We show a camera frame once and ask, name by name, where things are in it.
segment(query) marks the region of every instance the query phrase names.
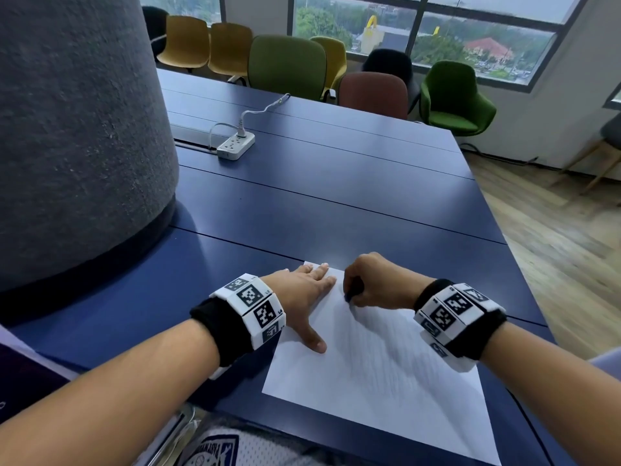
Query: sky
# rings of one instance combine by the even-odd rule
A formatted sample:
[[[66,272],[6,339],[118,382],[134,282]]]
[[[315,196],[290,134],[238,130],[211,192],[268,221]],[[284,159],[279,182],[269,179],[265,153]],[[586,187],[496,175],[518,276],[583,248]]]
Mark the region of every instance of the sky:
[[[552,23],[564,23],[578,0],[429,0],[447,6],[459,6]]]

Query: tabletop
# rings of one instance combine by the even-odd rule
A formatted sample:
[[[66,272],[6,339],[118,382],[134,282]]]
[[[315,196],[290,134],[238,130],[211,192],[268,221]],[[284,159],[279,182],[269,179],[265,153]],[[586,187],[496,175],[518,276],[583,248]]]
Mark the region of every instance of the tabletop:
[[[236,124],[241,110],[278,97],[158,72],[171,123],[185,127]],[[470,283],[512,321],[553,341],[450,133],[297,98],[252,118],[246,124],[256,143],[238,161],[178,148],[175,219],[142,263],[14,333],[52,359],[90,369],[183,321],[241,273],[304,260],[344,269],[358,254],[379,251],[412,270]],[[379,463],[480,464],[262,394],[275,346],[270,340],[192,400]],[[565,464],[565,453],[500,381],[484,367],[479,374],[502,464]]]

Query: gray fabric column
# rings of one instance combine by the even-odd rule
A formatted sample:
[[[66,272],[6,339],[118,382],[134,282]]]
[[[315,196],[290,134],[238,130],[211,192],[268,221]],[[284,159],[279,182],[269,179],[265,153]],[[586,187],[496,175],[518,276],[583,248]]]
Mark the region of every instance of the gray fabric column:
[[[127,242],[177,180],[140,2],[0,0],[0,293]]]

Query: white extension cord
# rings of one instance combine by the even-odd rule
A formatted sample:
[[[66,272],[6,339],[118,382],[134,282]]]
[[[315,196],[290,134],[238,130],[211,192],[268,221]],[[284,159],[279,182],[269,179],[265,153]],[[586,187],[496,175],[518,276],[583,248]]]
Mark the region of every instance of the white extension cord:
[[[246,110],[242,112],[242,115],[239,116],[239,124],[237,126],[234,126],[227,122],[217,122],[211,127],[211,129],[209,129],[209,150],[211,151],[213,149],[211,145],[211,134],[216,126],[228,126],[233,129],[237,129],[237,133],[233,134],[226,141],[224,141],[220,146],[218,146],[215,151],[215,153],[219,157],[227,158],[228,160],[237,160],[255,142],[255,135],[251,132],[246,132],[246,130],[244,129],[244,116],[246,116],[247,114],[262,114],[264,112],[267,112],[272,106],[280,106],[290,97],[291,95],[289,93],[286,93],[278,100],[274,101],[271,104],[268,104],[262,111]]]

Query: hand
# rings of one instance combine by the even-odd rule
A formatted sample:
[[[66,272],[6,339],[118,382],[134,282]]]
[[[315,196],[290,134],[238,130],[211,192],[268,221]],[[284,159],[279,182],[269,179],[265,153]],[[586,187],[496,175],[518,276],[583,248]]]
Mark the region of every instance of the hand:
[[[395,265],[376,251],[359,256],[347,267],[343,281],[345,294],[357,276],[365,289],[352,298],[352,303],[358,307],[376,305],[385,309],[412,309],[423,289],[435,280]]]
[[[327,271],[327,263],[316,270],[312,269],[312,265],[302,265],[294,272],[281,270],[261,278],[276,293],[287,314],[287,325],[298,333],[308,348],[317,353],[325,353],[326,346],[309,324],[309,315],[316,300],[337,282],[334,276],[324,278]]]

